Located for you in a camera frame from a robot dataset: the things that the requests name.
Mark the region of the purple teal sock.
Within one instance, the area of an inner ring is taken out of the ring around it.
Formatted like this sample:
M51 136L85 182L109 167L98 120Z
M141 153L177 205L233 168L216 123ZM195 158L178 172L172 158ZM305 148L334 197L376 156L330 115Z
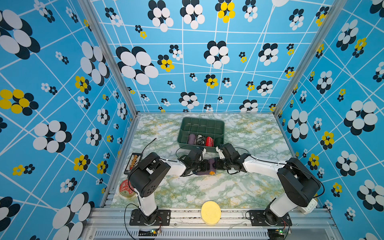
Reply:
M198 168L194 171L195 175L215 175L216 174L216 159L203 160L199 163Z

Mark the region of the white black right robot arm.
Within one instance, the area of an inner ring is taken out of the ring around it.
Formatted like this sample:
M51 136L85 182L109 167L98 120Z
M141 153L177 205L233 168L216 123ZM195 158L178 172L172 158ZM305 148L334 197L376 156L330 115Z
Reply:
M224 170L234 169L244 173L265 175L280 181L284 193L273 199L264 211L270 225L283 218L289 211L306 208L324 185L296 158L279 163L257 158L251 154L239 154L232 144L216 147Z

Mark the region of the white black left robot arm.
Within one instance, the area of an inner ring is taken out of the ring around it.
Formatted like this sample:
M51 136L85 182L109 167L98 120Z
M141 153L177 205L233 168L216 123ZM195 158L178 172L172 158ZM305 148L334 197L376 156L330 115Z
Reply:
M140 214L147 219L157 215L154 192L165 176L215 175L215 160L204 159L205 153L204 148L193 148L176 160L164 159L155 152L141 159L128 176L131 188L138 195Z

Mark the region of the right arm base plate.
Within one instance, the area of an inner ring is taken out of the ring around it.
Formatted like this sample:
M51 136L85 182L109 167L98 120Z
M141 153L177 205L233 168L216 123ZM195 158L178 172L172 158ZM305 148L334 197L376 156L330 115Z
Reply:
M289 214L279 218L274 213L264 210L249 210L246 219L251 221L253 227L291 227L292 220Z

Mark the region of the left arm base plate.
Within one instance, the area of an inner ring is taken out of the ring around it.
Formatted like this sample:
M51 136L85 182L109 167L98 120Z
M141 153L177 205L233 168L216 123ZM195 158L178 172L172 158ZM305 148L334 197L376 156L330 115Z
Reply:
M130 226L169 226L171 220L170 210L155 210L146 216L140 209L131 211Z

